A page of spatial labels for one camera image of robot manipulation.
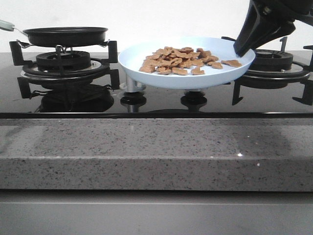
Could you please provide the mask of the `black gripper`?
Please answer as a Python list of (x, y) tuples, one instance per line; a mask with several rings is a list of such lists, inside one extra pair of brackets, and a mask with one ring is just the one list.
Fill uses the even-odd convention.
[(295, 31), (293, 22), (312, 26), (311, 0), (251, 0), (242, 30), (234, 43), (237, 55), (244, 56), (274, 39)]

